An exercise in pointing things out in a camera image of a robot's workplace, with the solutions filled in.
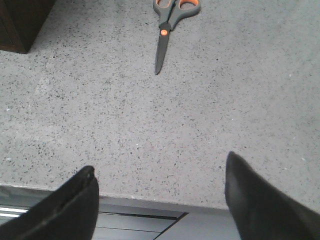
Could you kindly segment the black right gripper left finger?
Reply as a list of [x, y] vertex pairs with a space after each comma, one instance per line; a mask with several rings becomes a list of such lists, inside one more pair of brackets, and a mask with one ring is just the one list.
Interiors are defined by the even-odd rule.
[[26, 213], [0, 227], [2, 240], [90, 240], [99, 212], [99, 185], [85, 166]]

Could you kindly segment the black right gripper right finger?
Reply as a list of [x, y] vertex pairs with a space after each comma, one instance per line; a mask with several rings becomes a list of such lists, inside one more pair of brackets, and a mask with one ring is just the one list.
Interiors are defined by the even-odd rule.
[[225, 200], [243, 240], [318, 240], [320, 215], [258, 175], [229, 152]]

